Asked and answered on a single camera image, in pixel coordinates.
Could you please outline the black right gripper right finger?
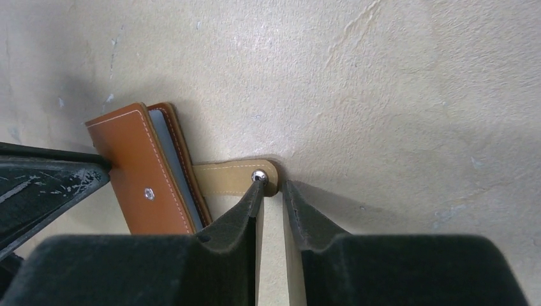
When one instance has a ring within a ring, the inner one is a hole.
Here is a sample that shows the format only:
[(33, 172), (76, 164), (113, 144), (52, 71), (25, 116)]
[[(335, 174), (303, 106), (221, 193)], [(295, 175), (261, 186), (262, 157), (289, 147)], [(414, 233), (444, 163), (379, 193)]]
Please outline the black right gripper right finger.
[(282, 185), (291, 305), (526, 305), (500, 250), (475, 235), (354, 235)]

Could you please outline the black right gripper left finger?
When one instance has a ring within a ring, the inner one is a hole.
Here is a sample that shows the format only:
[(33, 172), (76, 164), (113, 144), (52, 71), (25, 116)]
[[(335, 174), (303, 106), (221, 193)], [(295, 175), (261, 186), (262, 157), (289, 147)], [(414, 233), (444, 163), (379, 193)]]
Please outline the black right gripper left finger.
[(194, 235), (61, 235), (24, 261), (2, 305), (256, 305), (263, 182)]

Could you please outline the brown leather card holder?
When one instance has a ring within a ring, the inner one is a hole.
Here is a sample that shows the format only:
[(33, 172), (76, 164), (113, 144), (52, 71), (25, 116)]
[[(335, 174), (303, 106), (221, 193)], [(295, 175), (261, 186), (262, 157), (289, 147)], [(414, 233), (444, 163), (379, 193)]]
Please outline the brown leather card holder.
[(110, 161), (110, 181), (129, 231), (194, 234), (212, 222), (209, 196), (242, 196), (254, 181), (278, 193), (266, 159), (194, 164), (171, 103), (133, 103), (86, 122), (94, 148)]

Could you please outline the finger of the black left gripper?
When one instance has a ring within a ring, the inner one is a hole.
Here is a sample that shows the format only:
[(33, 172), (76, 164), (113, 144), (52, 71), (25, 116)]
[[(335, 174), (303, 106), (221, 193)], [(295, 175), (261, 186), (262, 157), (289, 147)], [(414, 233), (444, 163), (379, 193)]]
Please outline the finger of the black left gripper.
[(58, 161), (70, 161), (78, 163), (92, 163), (99, 165), (110, 165), (104, 157), (98, 154), (89, 154), (83, 152), (73, 152), (65, 150), (45, 149), (39, 147), (30, 147), (13, 143), (1, 142), (2, 156), (17, 156), (26, 158), (52, 159)]
[(100, 164), (1, 157), (1, 258), (109, 180)]

